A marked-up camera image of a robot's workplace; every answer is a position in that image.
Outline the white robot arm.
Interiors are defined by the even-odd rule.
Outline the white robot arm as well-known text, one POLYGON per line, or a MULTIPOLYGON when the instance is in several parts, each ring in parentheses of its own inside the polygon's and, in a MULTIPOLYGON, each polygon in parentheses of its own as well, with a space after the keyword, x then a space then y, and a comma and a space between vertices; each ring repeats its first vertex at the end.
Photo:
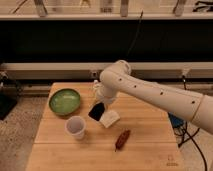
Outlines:
POLYGON ((100 74, 95 97, 112 104, 118 92, 123 92, 176 117, 191 122, 213 135, 213 97, 201 93, 144 81, 131 76, 131 66, 118 60, 100 74))

